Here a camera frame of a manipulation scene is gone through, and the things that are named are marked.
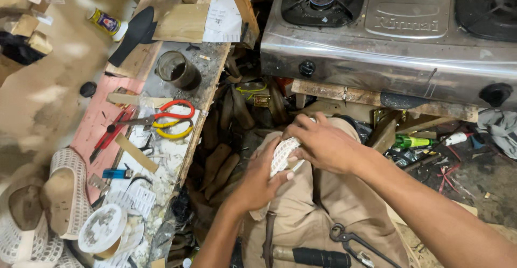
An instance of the red and yellow scissors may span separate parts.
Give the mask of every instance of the red and yellow scissors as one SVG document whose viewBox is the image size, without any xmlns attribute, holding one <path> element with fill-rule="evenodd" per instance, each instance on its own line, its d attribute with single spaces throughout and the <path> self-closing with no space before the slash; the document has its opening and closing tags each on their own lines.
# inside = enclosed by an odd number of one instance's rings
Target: red and yellow scissors
<svg viewBox="0 0 517 268">
<path fill-rule="evenodd" d="M 190 108 L 190 113 L 189 114 L 177 114 L 177 113 L 164 112 L 169 107 L 174 106 L 174 105 L 184 105 L 184 106 L 187 106 L 187 107 Z M 151 126 L 157 128 L 156 129 L 156 133 L 158 133 L 163 138 L 167 138 L 167 139 L 183 138 L 183 137 L 185 137 L 186 135 L 188 135 L 192 131 L 192 129 L 194 127 L 194 123 L 192 122 L 191 118 L 194 116 L 195 108 L 192 106 L 192 104 L 188 100 L 172 100 L 172 101 L 169 101 L 168 103 L 166 103 L 165 105 L 160 107 L 160 111 L 162 111 L 162 112 L 150 115 L 150 116 L 145 117 L 145 118 L 130 119 L 128 121 L 117 122 L 117 124 L 130 125 L 130 126 L 134 126 L 134 125 L 151 125 Z M 158 120 L 159 118 L 166 118 L 166 117 L 167 118 L 174 118 L 174 119 L 178 119 L 178 120 L 177 121 L 173 121 L 173 122 L 169 122 L 169 123 L 163 123 L 163 124 L 160 124 L 160 123 L 156 122 L 156 120 Z M 168 127 L 174 126 L 176 124 L 180 124 L 182 122 L 190 122 L 190 126 L 182 133 L 171 134 L 171 133 L 165 133 L 162 130 L 163 128 L 168 128 Z"/>
</svg>

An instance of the stainless steel stove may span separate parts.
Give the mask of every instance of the stainless steel stove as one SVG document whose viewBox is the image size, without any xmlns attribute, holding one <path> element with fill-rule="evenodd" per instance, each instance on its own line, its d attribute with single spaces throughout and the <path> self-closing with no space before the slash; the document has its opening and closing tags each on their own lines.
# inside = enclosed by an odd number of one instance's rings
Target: stainless steel stove
<svg viewBox="0 0 517 268">
<path fill-rule="evenodd" d="M 275 0 L 261 61 L 267 75 L 517 110 L 517 0 Z"/>
</svg>

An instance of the green bottle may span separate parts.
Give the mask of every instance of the green bottle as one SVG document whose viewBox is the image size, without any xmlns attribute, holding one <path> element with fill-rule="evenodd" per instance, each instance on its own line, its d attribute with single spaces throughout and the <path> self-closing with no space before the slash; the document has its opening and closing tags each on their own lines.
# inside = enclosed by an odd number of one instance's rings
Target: green bottle
<svg viewBox="0 0 517 268">
<path fill-rule="evenodd" d="M 434 143 L 433 139 L 416 138 L 407 135 L 395 135 L 394 147 L 409 148 L 418 146 L 430 146 Z"/>
</svg>

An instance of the glue can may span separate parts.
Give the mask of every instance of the glue can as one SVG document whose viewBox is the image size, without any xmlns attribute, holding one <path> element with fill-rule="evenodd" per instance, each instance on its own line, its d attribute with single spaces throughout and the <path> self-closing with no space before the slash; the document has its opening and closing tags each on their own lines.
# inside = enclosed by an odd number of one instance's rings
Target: glue can
<svg viewBox="0 0 517 268">
<path fill-rule="evenodd" d="M 98 8 L 91 8 L 86 13 L 86 18 L 88 21 L 94 23 L 95 26 L 109 34 L 115 42 L 120 41 L 122 37 L 124 37 L 129 25 L 126 21 L 122 22 L 115 19 Z"/>
</svg>

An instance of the khaki pants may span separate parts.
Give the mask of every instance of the khaki pants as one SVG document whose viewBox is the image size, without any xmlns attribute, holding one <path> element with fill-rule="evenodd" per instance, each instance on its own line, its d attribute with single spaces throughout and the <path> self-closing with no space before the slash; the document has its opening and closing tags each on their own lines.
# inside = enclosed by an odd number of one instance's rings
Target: khaki pants
<svg viewBox="0 0 517 268">
<path fill-rule="evenodd" d="M 329 118 L 329 122 L 359 141 L 357 132 L 345 120 Z M 257 149 L 262 150 L 279 135 L 281 132 L 268 134 Z M 347 232 L 355 232 L 399 266 L 419 266 L 406 253 L 388 217 L 384 201 L 354 175 L 338 175 L 319 169 L 313 171 L 311 164 L 306 161 L 296 171 L 294 178 L 280 187 L 269 210 L 277 213 L 273 245 L 345 252 L 341 243 L 335 243 L 329 237 L 332 225 L 340 223 L 346 227 Z M 266 220 L 255 221 L 247 214 L 242 231 L 244 267 L 265 267 L 261 256 L 266 237 Z M 357 253 L 364 251 L 375 267 L 392 267 L 355 241 L 350 241 L 350 245 Z M 274 267 L 308 266 L 275 260 Z M 352 258 L 352 267 L 363 266 Z"/>
</svg>

